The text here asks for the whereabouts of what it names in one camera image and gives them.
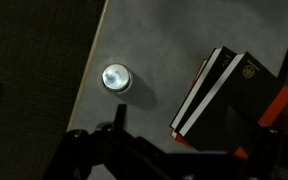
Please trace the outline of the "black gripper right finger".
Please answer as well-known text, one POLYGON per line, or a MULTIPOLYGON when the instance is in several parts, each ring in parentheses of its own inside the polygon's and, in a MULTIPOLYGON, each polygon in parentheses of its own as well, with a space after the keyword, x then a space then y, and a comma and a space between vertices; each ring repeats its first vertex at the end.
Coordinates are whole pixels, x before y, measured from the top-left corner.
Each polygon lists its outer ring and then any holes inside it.
POLYGON ((225 116, 225 130, 234 145, 249 153, 261 126, 234 106, 229 106, 225 116))

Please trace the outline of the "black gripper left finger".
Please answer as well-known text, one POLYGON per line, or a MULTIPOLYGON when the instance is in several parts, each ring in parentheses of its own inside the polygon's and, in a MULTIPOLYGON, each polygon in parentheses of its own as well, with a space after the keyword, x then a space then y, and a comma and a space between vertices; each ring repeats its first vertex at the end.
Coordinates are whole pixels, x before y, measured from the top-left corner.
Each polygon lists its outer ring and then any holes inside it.
POLYGON ((119 104, 115 114, 113 127, 118 130, 123 130, 127 116, 127 105, 119 104))

